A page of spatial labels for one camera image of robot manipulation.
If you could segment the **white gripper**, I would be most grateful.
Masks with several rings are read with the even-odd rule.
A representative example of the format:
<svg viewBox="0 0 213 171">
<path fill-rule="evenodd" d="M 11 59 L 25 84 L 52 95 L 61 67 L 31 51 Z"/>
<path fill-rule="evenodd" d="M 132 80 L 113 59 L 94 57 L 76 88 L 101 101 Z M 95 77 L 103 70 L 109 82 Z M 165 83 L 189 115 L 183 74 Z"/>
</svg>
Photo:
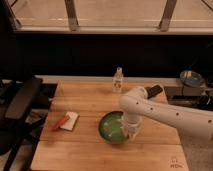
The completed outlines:
<svg viewBox="0 0 213 171">
<path fill-rule="evenodd" d="M 140 115 L 125 112 L 122 116 L 122 124 L 123 126 L 121 129 L 123 135 L 126 138 L 134 140 L 141 130 L 142 117 Z"/>
</svg>

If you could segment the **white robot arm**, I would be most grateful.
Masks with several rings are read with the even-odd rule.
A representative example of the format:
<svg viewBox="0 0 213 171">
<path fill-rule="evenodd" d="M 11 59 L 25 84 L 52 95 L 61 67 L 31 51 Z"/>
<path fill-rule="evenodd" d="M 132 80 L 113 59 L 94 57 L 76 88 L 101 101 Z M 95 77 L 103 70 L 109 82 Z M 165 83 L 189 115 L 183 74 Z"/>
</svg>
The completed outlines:
<svg viewBox="0 0 213 171">
<path fill-rule="evenodd" d="M 142 123 L 142 116 L 187 131 L 194 136 L 213 140 L 213 112 L 155 102 L 148 99 L 144 87 L 135 87 L 119 99 L 123 130 L 135 137 Z"/>
</svg>

